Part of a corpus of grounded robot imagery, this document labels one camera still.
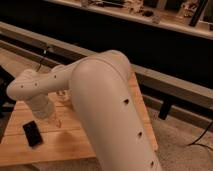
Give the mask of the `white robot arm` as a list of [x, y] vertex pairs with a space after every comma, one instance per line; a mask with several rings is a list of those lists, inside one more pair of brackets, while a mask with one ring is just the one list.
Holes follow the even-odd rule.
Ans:
[[53, 114], [50, 92], [68, 90], [103, 171], [163, 171], [128, 85], [132, 67], [117, 50], [59, 65], [40, 74], [24, 70], [7, 87], [39, 119]]

